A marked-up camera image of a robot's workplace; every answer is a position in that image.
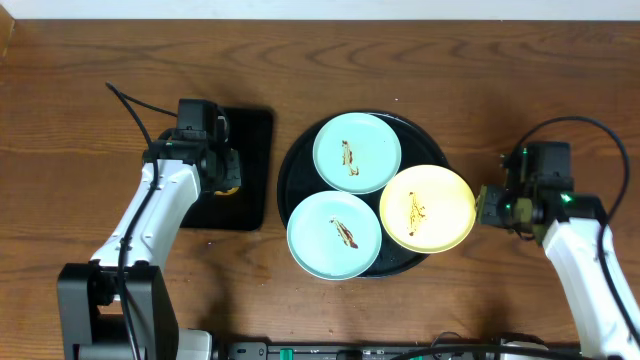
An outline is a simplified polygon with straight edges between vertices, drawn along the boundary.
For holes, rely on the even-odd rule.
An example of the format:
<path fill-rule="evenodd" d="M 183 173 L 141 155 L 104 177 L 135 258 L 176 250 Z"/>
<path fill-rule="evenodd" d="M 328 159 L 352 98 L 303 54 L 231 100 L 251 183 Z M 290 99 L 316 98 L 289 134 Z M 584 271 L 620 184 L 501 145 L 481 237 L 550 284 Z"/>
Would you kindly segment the green yellow sponge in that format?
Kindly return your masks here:
<path fill-rule="evenodd" d="M 222 190 L 217 190 L 214 192 L 214 195 L 216 196 L 230 196 L 235 194 L 238 190 L 240 189 L 240 187 L 232 187 L 228 190 L 222 191 Z"/>

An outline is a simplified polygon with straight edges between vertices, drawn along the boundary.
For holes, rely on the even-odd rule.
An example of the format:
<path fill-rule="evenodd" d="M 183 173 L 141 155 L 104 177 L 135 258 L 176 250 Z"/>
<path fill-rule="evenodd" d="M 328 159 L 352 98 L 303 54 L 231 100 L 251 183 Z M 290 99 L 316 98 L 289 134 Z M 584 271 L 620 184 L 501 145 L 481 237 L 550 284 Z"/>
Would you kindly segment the yellow plate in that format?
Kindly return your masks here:
<path fill-rule="evenodd" d="M 399 172 L 385 186 L 379 214 L 387 234 L 401 247 L 440 253 L 461 243 L 472 230 L 475 197 L 456 172 L 417 165 Z"/>

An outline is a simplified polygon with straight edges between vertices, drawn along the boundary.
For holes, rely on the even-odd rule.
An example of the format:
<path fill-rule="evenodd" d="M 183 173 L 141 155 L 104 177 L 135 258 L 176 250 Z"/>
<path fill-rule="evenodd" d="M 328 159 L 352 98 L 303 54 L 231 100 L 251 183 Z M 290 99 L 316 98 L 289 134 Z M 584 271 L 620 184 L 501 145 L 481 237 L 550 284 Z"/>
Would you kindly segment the mint plate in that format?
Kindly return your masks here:
<path fill-rule="evenodd" d="M 368 194 L 383 188 L 398 172 L 401 145 L 385 121 L 368 113 L 351 112 L 321 127 L 312 158 L 316 171 L 331 187 Z"/>
<path fill-rule="evenodd" d="M 325 280 L 347 280 L 363 274 L 382 245 L 378 217 L 360 198 L 322 191 L 305 198 L 287 223 L 287 243 L 295 261 Z"/>

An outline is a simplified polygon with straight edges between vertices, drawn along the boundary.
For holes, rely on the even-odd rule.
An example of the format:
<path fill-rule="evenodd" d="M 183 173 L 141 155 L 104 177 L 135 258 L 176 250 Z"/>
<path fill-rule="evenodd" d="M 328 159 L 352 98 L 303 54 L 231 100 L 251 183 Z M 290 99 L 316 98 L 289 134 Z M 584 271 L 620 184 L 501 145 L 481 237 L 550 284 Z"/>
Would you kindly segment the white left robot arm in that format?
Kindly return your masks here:
<path fill-rule="evenodd" d="M 213 337 L 182 329 L 163 272 L 177 232 L 208 180 L 239 186 L 240 157 L 228 145 L 158 140 L 120 223 L 86 263 L 57 279 L 67 359 L 213 359 Z"/>

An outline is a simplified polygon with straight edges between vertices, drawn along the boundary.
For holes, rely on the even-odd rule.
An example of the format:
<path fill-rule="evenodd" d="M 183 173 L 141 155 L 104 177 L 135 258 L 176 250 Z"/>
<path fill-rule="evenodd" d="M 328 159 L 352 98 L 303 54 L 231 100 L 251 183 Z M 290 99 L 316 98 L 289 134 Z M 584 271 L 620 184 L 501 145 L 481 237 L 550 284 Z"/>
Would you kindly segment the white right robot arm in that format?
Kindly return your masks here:
<path fill-rule="evenodd" d="M 634 325 L 639 323 L 639 308 L 617 261 L 598 197 L 574 193 L 558 181 L 484 185 L 476 209 L 477 223 L 514 232 L 544 249 L 561 281 L 584 356 L 639 357 L 639 341 L 611 288 L 616 288 Z"/>

